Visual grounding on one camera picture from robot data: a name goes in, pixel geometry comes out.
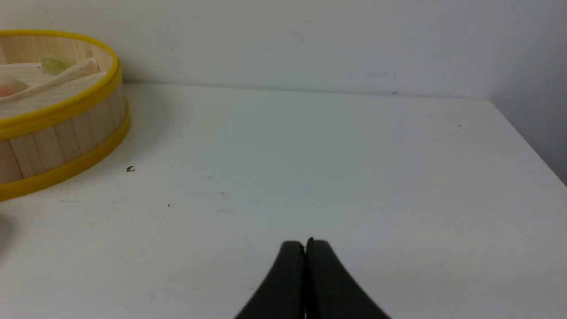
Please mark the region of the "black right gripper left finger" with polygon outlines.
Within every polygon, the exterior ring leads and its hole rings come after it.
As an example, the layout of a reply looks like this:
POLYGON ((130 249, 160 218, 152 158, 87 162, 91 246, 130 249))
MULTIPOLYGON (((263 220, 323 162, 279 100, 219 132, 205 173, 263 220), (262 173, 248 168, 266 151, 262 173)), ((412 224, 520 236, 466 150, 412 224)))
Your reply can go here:
POLYGON ((236 318, 303 319, 304 275, 304 246, 298 241, 282 242, 271 269, 236 318))

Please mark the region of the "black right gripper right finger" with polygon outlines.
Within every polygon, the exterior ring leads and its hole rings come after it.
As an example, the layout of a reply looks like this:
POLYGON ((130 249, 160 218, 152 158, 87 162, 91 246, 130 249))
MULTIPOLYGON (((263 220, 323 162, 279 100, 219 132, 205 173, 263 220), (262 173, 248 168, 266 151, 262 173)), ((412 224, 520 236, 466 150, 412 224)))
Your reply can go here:
POLYGON ((306 262, 308 319, 389 319, 352 278, 328 241, 310 238, 306 262))

